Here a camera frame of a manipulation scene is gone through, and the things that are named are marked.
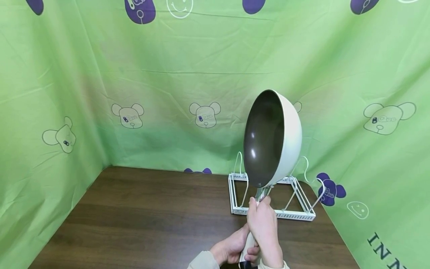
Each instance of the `pan rack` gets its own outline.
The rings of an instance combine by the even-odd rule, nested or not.
[[[237,158],[240,156],[240,164],[239,164],[239,173],[235,173],[236,171],[236,165],[237,165]],[[237,157],[236,157],[236,163],[234,165],[234,170],[232,173],[228,174],[228,190],[230,193],[230,210],[232,214],[235,215],[247,215],[248,213],[248,207],[243,206],[244,202],[245,202],[245,198],[246,198],[246,194],[248,192],[248,187],[249,187],[249,182],[248,182],[248,176],[246,173],[242,173],[241,171],[241,165],[242,165],[242,153],[238,152],[237,153]],[[326,187],[324,186],[324,182],[319,179],[316,178],[316,180],[318,180],[321,184],[322,184],[322,192],[321,195],[318,197],[318,199],[311,204],[309,202],[309,199],[307,198],[305,192],[303,191],[300,182],[297,180],[297,178],[292,176],[291,172],[290,176],[284,177],[282,180],[280,180],[277,184],[288,184],[293,188],[293,194],[291,195],[290,200],[288,201],[287,205],[283,208],[283,209],[275,209],[275,213],[278,219],[289,219],[289,220],[304,220],[304,221],[313,221],[316,217],[315,211],[314,211],[314,207],[315,205],[318,203],[318,201],[320,201],[321,197],[324,195],[325,191],[326,191]],[[236,196],[236,187],[234,182],[235,181],[245,181],[246,182],[246,190],[243,196],[243,200],[241,205],[238,205],[237,203],[237,196]],[[297,196],[297,199],[301,205],[302,211],[294,211],[294,210],[287,210],[287,208],[289,207],[291,201],[293,200],[293,198]]]

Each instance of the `white pan handle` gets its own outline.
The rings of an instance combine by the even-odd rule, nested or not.
[[[239,268],[240,269],[251,269],[252,268],[251,262],[245,260],[245,255],[248,254],[248,249],[250,247],[255,247],[255,238],[252,235],[252,233],[248,234],[248,237],[246,238],[245,247],[244,247],[242,253],[240,254],[240,259],[239,259]]]

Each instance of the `beige sleeve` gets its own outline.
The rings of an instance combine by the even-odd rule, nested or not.
[[[260,264],[258,265],[258,269],[273,269],[273,268],[265,266],[263,264],[263,261],[260,260]],[[284,261],[284,267],[282,267],[281,269],[290,269],[290,268],[287,266],[287,263]]]
[[[187,269],[219,269],[219,266],[210,251],[202,251]]]

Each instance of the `frying pan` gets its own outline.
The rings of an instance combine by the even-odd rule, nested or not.
[[[291,172],[299,158],[301,140],[301,123],[292,103],[274,90],[260,93],[249,112],[243,142],[243,164],[249,184],[257,188],[257,204]],[[251,268],[245,255],[254,245],[249,233],[240,256],[241,269]]]

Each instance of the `green curtain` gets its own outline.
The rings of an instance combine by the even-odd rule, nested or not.
[[[265,89],[295,103],[360,267],[430,268],[429,7],[0,0],[0,268],[29,266],[108,165],[231,172]]]

